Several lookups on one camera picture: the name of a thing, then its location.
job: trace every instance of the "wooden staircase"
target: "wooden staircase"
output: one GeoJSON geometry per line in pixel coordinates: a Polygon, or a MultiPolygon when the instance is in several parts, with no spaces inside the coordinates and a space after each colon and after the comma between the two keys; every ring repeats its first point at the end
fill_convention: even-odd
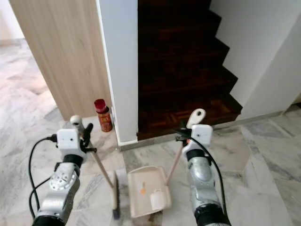
{"type": "Polygon", "coordinates": [[[203,123],[233,121],[237,77],[222,66],[229,47],[215,38],[221,18],[209,0],[138,0],[138,139],[173,133],[204,108],[203,123]]]}

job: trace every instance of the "dustpan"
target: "dustpan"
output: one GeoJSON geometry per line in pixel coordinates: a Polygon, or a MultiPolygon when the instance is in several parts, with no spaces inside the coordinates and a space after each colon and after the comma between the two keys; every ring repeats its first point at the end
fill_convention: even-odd
{"type": "Polygon", "coordinates": [[[159,212],[171,206],[163,167],[141,167],[129,172],[127,176],[132,218],[159,212]]]}

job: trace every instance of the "wooden door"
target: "wooden door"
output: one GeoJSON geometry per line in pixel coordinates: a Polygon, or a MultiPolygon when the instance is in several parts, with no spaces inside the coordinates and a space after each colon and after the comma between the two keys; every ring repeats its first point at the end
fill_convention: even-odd
{"type": "Polygon", "coordinates": [[[111,105],[96,0],[10,0],[21,29],[65,120],[111,105]]]}

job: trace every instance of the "spray can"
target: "spray can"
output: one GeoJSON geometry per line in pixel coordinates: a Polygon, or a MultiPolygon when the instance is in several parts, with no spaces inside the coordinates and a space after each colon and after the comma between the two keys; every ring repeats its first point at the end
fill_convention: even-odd
{"type": "Polygon", "coordinates": [[[109,132],[113,129],[112,121],[110,117],[110,110],[105,105],[103,99],[97,99],[94,101],[96,112],[98,113],[98,119],[103,132],[109,132]]]}

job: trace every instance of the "red cap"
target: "red cap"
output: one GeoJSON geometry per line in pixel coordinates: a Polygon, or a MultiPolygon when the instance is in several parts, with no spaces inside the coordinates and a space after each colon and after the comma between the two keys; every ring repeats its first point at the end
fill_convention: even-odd
{"type": "Polygon", "coordinates": [[[104,99],[97,99],[94,101],[95,109],[97,113],[103,113],[106,109],[104,99]]]}

